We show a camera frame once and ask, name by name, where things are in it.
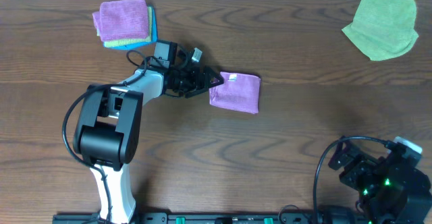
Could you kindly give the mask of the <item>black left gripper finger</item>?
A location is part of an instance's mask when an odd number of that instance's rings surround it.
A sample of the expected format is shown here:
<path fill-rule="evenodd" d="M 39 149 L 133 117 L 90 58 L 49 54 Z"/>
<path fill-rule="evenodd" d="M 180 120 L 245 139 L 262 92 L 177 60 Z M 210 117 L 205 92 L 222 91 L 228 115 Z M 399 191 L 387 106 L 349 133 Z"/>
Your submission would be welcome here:
<path fill-rule="evenodd" d="M 199 94 L 202 94 L 202 93 L 204 93 L 204 92 L 209 91 L 210 88 L 214 88 L 214 87 L 216 87 L 216 86 L 220 86 L 220 85 L 222 85 L 222 84 L 223 84 L 223 82 L 210 83 L 209 85 L 206 85 L 206 86 L 204 86 L 203 88 L 199 88 L 199 89 L 196 89 L 196 90 L 193 90 L 193 91 L 187 92 L 187 93 L 184 95 L 184 97 L 185 97 L 186 99 L 189 99 L 189 98 L 191 98 L 191 97 L 194 97 L 194 96 L 197 96 L 197 95 L 199 95 Z"/>
<path fill-rule="evenodd" d="M 207 66 L 204 67 L 203 73 L 204 73 L 204 78 L 205 78 L 205 84 L 223 84 L 224 83 L 223 77 L 220 74 L 218 74 L 217 72 L 215 72 L 210 67 L 207 67 Z"/>

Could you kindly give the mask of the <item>purple microfiber cloth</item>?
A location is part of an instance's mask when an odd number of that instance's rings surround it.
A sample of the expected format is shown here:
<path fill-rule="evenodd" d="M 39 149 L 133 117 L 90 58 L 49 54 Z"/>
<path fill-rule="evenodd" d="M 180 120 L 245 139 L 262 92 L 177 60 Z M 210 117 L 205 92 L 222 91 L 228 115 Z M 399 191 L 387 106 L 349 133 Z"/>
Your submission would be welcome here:
<path fill-rule="evenodd" d="M 229 76 L 236 74 L 236 81 Z M 214 107 L 257 114 L 261 79 L 255 75 L 220 72 L 224 83 L 209 89 L 209 102 Z"/>

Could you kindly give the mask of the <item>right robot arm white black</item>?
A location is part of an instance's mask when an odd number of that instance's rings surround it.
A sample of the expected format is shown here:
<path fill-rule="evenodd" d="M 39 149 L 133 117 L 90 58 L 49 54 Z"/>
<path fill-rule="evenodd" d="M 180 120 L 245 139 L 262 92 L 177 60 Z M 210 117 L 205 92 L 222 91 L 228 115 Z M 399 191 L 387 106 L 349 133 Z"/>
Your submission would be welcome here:
<path fill-rule="evenodd" d="M 369 223 L 423 223 L 431 209 L 431 181 L 417 168 L 422 148 L 399 136 L 384 147 L 387 156 L 376 159 L 342 138 L 328 165 L 344 169 L 339 179 L 358 192 Z"/>

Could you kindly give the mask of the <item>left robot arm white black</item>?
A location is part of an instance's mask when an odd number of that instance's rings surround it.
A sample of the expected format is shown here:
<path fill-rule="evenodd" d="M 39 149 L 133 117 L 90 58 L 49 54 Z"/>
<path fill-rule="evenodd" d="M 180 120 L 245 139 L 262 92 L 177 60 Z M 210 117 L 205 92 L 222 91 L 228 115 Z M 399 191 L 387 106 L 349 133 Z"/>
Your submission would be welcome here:
<path fill-rule="evenodd" d="M 81 110 L 67 151 L 88 167 L 97 181 L 101 210 L 97 223 L 129 223 L 136 201 L 130 183 L 130 162 L 140 135 L 142 108 L 162 95 L 197 96 L 220 86 L 224 79 L 201 66 L 202 52 L 158 40 L 152 56 L 143 56 L 134 73 L 117 84 L 93 84 L 68 109 Z"/>

